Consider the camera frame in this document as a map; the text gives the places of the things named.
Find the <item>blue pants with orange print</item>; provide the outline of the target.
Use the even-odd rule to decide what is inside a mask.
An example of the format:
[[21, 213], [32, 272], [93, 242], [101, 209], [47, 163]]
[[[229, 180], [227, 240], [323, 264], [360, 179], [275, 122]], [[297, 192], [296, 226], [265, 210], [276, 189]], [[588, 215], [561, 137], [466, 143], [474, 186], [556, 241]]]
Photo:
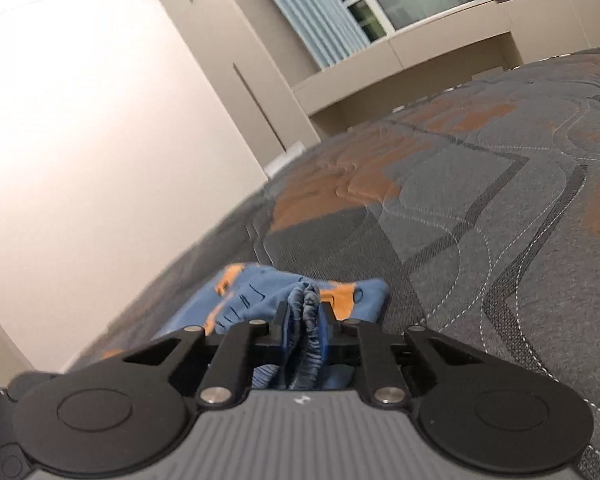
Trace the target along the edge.
[[346, 364], [327, 363], [327, 304], [338, 321], [376, 323], [388, 297], [381, 278], [353, 283], [314, 280], [255, 263], [229, 264], [172, 315], [155, 336], [198, 325], [208, 335], [224, 334], [240, 322], [282, 323], [283, 359], [252, 374], [255, 389], [339, 390], [353, 377]]

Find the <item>grey orange quilted mattress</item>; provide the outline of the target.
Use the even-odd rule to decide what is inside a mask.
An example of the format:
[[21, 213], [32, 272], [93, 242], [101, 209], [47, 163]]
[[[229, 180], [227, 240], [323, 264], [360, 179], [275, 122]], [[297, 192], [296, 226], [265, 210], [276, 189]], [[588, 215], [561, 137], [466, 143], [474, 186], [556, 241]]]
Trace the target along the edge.
[[424, 324], [588, 402], [600, 479], [600, 48], [423, 99], [311, 148], [166, 268], [76, 361], [148, 341], [233, 263], [380, 278]]

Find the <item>beige wardrobe cabinet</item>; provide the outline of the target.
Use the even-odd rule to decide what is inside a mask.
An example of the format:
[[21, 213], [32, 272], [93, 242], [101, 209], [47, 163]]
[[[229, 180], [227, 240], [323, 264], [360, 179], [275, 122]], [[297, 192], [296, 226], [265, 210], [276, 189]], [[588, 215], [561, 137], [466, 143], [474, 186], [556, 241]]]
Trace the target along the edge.
[[294, 86], [319, 68], [273, 0], [160, 0], [254, 157], [321, 138]]

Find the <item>light blue left curtain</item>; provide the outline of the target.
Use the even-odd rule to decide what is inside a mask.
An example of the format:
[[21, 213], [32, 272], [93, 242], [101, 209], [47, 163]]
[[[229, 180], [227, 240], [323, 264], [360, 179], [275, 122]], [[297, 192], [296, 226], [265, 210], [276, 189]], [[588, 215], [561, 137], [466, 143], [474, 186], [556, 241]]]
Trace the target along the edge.
[[370, 46], [342, 0], [273, 1], [322, 70]]

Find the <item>beige window desk ledge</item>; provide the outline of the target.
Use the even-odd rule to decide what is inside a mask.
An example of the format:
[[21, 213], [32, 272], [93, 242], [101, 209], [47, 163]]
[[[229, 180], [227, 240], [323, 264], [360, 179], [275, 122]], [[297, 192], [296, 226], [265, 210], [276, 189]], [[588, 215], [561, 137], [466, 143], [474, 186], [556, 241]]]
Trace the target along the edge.
[[294, 96], [332, 136], [515, 67], [600, 47], [600, 0], [486, 0], [401, 29], [311, 76]]

